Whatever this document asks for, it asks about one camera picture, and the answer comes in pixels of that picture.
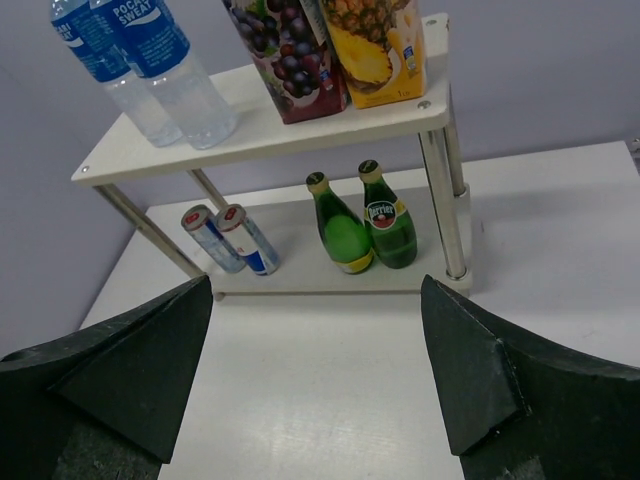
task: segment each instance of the grape juice carton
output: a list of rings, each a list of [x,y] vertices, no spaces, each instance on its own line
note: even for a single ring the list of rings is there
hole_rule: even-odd
[[[315,0],[223,0],[286,124],[343,111],[348,91]]]
[[[426,93],[417,0],[320,0],[357,108]]]

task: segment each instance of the green glass bottle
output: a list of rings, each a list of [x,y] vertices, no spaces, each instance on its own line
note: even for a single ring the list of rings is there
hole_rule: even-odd
[[[307,177],[316,204],[318,231],[325,250],[345,273],[362,273],[373,262],[371,239],[362,221],[329,187],[322,172]]]
[[[382,178],[375,160],[358,168],[364,183],[364,219],[378,258],[389,268],[411,265],[418,254],[416,229],[404,203]]]

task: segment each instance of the aluminum can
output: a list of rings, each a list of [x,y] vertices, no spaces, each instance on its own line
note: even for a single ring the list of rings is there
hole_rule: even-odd
[[[220,210],[215,225],[256,275],[271,275],[280,266],[278,253],[240,205]]]
[[[206,205],[196,205],[187,210],[180,223],[220,268],[227,273],[237,273],[246,262],[216,229],[214,221],[215,216]]]

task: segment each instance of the yellow label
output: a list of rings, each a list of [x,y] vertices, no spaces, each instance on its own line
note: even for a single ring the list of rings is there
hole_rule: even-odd
[[[342,270],[344,273],[358,273],[367,268],[372,261],[373,249],[369,250],[369,253],[367,253],[364,257],[359,258],[358,260],[354,260],[353,262],[335,262],[335,264],[338,265],[338,267],[340,267],[340,270]]]
[[[400,216],[406,211],[407,211],[406,205],[402,203],[402,200],[398,199],[398,201],[396,202],[396,215]]]

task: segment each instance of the two-tier shelf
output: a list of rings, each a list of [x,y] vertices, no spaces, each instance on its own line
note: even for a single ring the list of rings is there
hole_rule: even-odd
[[[366,110],[350,105],[337,115],[283,125],[257,70],[248,65],[211,77],[240,117],[237,130],[220,145],[199,151],[181,141],[157,149],[122,115],[72,180],[98,191],[185,273],[210,275],[218,296],[419,292],[427,273],[467,294],[472,281],[470,201],[469,188],[462,177],[449,85],[449,19],[446,14],[438,14],[422,21],[429,84],[422,98]],[[213,205],[221,208],[227,203],[202,171],[205,167],[408,134],[417,134],[420,139],[428,186],[424,182],[424,186],[397,191],[412,212],[420,252],[417,260],[402,270],[389,270],[378,262],[365,274],[344,275],[323,250],[312,200],[304,200],[248,208],[249,215],[283,257],[282,266],[275,274],[257,277],[245,269],[230,275],[217,267],[204,272],[176,245],[175,239],[115,186],[115,182],[123,180],[186,171]],[[344,199],[355,211],[363,208],[361,194]],[[179,223],[177,217],[176,229],[180,228]],[[434,241],[438,233],[442,248]]]

